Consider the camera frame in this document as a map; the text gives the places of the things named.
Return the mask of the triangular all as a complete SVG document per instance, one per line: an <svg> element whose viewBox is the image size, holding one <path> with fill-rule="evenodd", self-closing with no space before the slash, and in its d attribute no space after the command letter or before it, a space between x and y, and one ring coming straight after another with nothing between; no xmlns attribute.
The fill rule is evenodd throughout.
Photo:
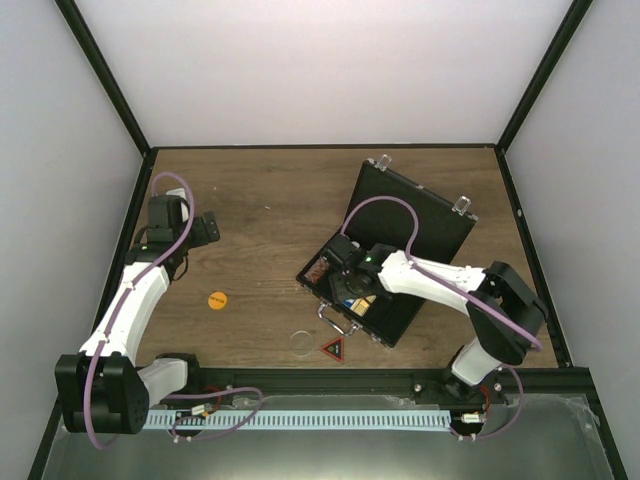
<svg viewBox="0 0 640 480"><path fill-rule="evenodd" d="M320 351L331 359L343 363L344 362L344 337L339 336L334 340L326 343L320 348Z"/></svg>

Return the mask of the red black chip stack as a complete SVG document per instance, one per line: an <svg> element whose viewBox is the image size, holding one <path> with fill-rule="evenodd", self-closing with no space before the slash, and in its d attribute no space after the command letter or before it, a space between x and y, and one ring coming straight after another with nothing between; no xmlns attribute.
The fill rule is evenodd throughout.
<svg viewBox="0 0 640 480"><path fill-rule="evenodd" d="M323 257L318 258L304 274L311 284L317 285L330 270L331 264Z"/></svg>

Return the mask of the black poker case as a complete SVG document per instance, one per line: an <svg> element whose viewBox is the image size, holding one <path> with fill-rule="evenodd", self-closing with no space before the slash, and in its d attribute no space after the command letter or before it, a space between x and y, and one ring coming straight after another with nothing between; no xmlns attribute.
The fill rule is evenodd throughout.
<svg viewBox="0 0 640 480"><path fill-rule="evenodd" d="M415 270L407 258L449 265L477 223L470 201L451 202L390 169L361 165L343 224L297 274L312 295L387 347L394 347L427 300L396 287Z"/></svg>

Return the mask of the orange big blind button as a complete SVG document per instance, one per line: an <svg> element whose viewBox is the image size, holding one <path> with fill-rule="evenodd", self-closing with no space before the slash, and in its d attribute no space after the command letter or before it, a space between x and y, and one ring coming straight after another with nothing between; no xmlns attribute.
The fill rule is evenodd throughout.
<svg viewBox="0 0 640 480"><path fill-rule="evenodd" d="M228 302L228 297L224 292L216 291L209 295L207 304L212 310L223 309Z"/></svg>

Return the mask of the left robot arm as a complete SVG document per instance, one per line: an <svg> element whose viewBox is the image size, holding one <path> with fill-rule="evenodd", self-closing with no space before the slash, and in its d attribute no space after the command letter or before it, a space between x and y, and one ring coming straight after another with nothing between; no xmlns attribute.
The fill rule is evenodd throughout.
<svg viewBox="0 0 640 480"><path fill-rule="evenodd" d="M147 213L99 325L78 353L56 363L61 415L72 433L136 434L166 397L191 404L203 395L195 355L164 353L142 369L136 358L161 297L187 273L190 251L219 240L215 217L193 214L182 188L152 196Z"/></svg>

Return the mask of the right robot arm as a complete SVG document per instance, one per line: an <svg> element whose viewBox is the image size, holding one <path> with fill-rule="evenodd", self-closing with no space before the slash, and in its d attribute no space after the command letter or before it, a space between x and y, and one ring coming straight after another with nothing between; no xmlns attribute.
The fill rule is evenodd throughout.
<svg viewBox="0 0 640 480"><path fill-rule="evenodd" d="M444 389L458 403L472 399L485 378L501 367L523 363L543 349L537 335L548 310L522 278L504 262L487 268L454 266L421 259L378 244L356 249L329 276L339 302L370 295L408 295L447 306L471 322L474 338L447 366Z"/></svg>

